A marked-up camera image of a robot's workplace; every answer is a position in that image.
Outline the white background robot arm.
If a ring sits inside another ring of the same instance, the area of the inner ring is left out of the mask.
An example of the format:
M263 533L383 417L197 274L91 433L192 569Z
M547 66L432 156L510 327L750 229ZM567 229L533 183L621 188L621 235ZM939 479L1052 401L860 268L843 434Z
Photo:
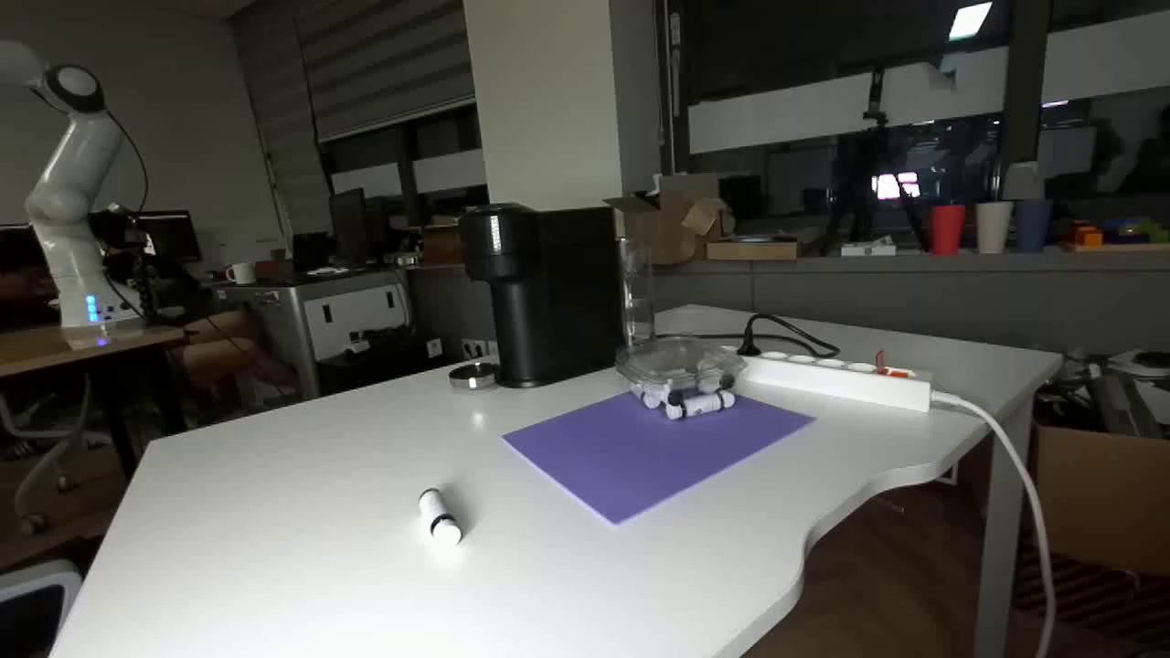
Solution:
M68 345L135 333L135 293L110 281L91 235L96 196L115 161L120 128L102 84L82 66L47 66L34 48L0 40L0 84L29 87L64 112L64 131L24 195L24 217L57 293L57 327Z

